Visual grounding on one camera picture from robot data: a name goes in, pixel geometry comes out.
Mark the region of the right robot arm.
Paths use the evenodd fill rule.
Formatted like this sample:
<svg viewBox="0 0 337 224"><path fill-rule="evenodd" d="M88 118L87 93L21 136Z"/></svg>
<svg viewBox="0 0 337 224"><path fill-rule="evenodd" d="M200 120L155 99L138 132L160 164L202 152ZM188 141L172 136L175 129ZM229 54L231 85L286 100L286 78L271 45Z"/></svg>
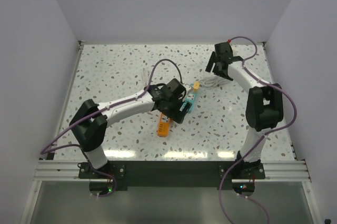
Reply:
<svg viewBox="0 0 337 224"><path fill-rule="evenodd" d="M242 65L243 58L234 56L229 42L218 43L214 47L206 71L237 82L248 94L245 117L249 129L234 166L238 177L247 178L261 163L266 133L283 120L281 86L270 83L265 86L263 79L255 73L248 73Z"/></svg>

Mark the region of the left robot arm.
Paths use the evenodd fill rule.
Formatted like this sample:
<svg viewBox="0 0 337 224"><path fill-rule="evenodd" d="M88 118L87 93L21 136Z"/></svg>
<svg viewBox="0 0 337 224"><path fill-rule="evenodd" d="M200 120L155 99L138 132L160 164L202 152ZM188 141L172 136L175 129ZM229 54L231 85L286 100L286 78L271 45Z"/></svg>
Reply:
<svg viewBox="0 0 337 224"><path fill-rule="evenodd" d="M119 100L95 103L89 99L83 102L69 128L91 163L91 173L97 178L103 178L109 172L108 159L102 148L109 126L154 110L181 124L191 107L190 102L185 103L191 91L190 85L182 84L174 78L167 84L149 85L144 90Z"/></svg>

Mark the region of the blue power strip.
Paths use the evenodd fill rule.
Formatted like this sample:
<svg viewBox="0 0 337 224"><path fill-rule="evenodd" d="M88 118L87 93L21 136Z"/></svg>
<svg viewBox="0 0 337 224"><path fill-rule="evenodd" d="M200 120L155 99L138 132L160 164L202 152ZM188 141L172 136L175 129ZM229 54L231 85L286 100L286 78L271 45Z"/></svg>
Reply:
<svg viewBox="0 0 337 224"><path fill-rule="evenodd" d="M195 89L194 87L189 91L187 97L185 98L185 102L186 103L190 103L190 107L188 110L188 113L190 114L193 109L194 109L194 105L197 101L197 97L198 97L198 89Z"/></svg>

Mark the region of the yellow plug adapter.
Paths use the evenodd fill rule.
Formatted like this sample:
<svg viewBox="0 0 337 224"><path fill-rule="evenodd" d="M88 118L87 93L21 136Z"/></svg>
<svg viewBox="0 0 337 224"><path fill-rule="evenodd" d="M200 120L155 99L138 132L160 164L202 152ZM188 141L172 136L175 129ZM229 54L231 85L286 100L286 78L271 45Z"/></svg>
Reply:
<svg viewBox="0 0 337 224"><path fill-rule="evenodd" d="M200 88L200 82L194 82L194 84L193 84L193 91L195 93L197 93L199 91L199 88Z"/></svg>

